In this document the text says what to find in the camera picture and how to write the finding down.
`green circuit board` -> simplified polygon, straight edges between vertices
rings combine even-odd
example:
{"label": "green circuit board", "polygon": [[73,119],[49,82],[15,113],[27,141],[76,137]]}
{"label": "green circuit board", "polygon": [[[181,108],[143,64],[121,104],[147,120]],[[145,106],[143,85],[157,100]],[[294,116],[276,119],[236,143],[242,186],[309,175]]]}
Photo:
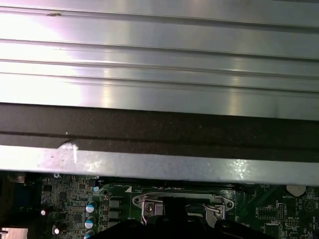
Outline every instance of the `green circuit board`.
{"label": "green circuit board", "polygon": [[[230,199],[234,208],[226,219],[239,222],[278,239],[312,239],[318,228],[319,188],[307,187],[300,197],[294,197],[284,186],[249,185],[249,193],[233,189],[165,188],[130,184],[103,184],[98,178],[61,175],[43,180],[41,202],[57,210],[48,216],[43,239],[83,239],[88,231],[99,232],[126,219],[141,221],[141,209],[132,198],[151,191],[214,194]],[[97,202],[89,214],[87,204]],[[88,230],[89,217],[96,221]],[[52,234],[52,224],[64,221],[68,228],[59,235]]]}

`capacitor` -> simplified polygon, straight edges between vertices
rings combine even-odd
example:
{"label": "capacitor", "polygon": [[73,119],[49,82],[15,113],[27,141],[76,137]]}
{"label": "capacitor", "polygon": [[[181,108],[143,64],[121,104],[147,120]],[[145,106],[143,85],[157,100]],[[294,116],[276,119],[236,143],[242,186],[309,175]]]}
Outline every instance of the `capacitor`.
{"label": "capacitor", "polygon": [[94,201],[91,201],[88,203],[88,205],[86,206],[85,210],[88,212],[88,213],[92,213],[94,212],[94,210],[96,209],[97,207],[97,203],[94,202]]}
{"label": "capacitor", "polygon": [[92,231],[92,230],[90,230],[90,231],[88,231],[88,232],[85,234],[85,236],[84,236],[83,239],[88,239],[88,238],[94,236],[94,234],[95,234],[95,232]]}
{"label": "capacitor", "polygon": [[86,229],[91,229],[91,228],[94,226],[95,223],[96,223],[95,217],[89,217],[89,218],[85,221],[84,226],[85,226]]}
{"label": "capacitor", "polygon": [[62,231],[64,231],[66,228],[68,227],[68,225],[66,223],[55,223],[53,225],[53,233],[55,235],[60,234]]}
{"label": "capacitor", "polygon": [[53,206],[48,206],[48,207],[45,207],[41,210],[40,214],[42,216],[47,216],[49,213],[53,212],[54,208]]}

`chip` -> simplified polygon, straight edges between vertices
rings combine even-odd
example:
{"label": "chip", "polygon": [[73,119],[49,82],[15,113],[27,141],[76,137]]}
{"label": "chip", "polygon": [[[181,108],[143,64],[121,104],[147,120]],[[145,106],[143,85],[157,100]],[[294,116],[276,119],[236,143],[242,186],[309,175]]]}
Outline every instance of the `chip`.
{"label": "chip", "polygon": [[264,233],[274,238],[279,237],[280,226],[278,224],[265,224]]}
{"label": "chip", "polygon": [[66,219],[66,218],[68,218],[68,217],[69,217],[68,214],[59,214],[59,218],[60,218],[60,219]]}
{"label": "chip", "polygon": [[120,200],[110,200],[110,208],[119,208]]}
{"label": "chip", "polygon": [[82,221],[82,215],[81,214],[75,214],[74,215],[74,221],[81,222]]}
{"label": "chip", "polygon": [[120,212],[118,211],[109,211],[110,219],[118,219],[120,217]]}
{"label": "chip", "polygon": [[109,223],[108,223],[108,228],[111,228],[111,227],[117,225],[118,223],[119,223],[119,222],[109,222]]}
{"label": "chip", "polygon": [[44,192],[52,192],[52,185],[44,185],[43,191]]}
{"label": "chip", "polygon": [[66,199],[66,192],[60,192],[60,193],[59,193],[59,199],[60,199],[60,200]]}

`metal surface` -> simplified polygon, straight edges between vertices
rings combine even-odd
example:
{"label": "metal surface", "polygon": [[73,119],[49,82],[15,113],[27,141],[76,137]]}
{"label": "metal surface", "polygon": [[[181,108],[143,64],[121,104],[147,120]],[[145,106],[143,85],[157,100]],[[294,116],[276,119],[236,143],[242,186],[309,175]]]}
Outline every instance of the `metal surface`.
{"label": "metal surface", "polygon": [[0,102],[319,120],[318,10],[2,0]]}
{"label": "metal surface", "polygon": [[126,178],[319,186],[319,163],[0,146],[1,169]]}
{"label": "metal surface", "polygon": [[305,185],[287,185],[286,190],[294,197],[300,197],[306,192],[307,187]]}
{"label": "metal surface", "polygon": [[[217,195],[153,191],[132,198],[133,204],[142,210],[141,223],[146,225],[150,217],[163,215],[164,197],[209,200],[210,202],[208,204],[190,204],[186,207],[191,208],[195,206],[202,208],[203,211],[205,211],[206,221],[211,227],[215,226],[217,220],[224,220],[226,212],[234,208],[234,203],[231,200]],[[193,215],[191,211],[187,212],[189,216]]]}

